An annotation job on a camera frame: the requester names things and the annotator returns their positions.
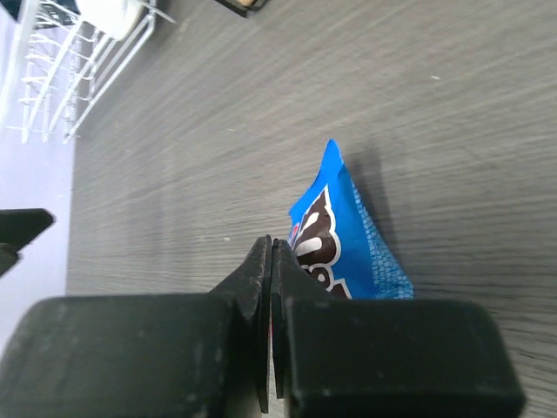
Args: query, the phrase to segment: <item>logo on bag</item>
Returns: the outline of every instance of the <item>logo on bag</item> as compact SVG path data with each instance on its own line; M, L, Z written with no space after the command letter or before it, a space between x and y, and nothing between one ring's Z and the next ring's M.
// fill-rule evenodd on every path
M340 258L340 239L335 228L327 185L305 212L299 226L293 227L292 248L302 268L328 292L351 299L345 280L334 279L331 269Z

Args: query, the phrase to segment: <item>blue snack bag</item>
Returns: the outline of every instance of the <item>blue snack bag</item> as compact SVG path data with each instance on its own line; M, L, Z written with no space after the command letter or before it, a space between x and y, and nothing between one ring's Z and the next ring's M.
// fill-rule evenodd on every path
M411 299L413 286L379 235L331 139L317 178L290 210L299 264L348 299Z

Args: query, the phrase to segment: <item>wire rack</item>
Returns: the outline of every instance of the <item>wire rack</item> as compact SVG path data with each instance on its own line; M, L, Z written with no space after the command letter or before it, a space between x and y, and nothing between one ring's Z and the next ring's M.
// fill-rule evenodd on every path
M155 30L157 0L137 0L144 14L119 42L52 0L25 0L10 52L0 106L0 129L21 131L47 142L68 143L91 109ZM9 112L21 115L7 125Z

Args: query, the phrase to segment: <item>gray wood surface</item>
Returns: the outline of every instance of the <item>gray wood surface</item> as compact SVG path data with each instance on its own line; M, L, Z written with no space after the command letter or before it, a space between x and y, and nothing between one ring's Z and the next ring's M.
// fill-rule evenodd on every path
M554 6L272 0L244 20L167 3L178 24L77 142L70 293L210 289L286 236L336 138L418 296L488 307L525 416L555 416Z

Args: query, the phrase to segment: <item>candy wrapper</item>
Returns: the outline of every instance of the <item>candy wrapper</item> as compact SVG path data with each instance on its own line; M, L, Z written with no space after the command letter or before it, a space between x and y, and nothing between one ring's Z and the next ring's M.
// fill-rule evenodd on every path
M312 186L290 210L299 264L348 299L411 299L413 287L364 208L340 149L330 140Z

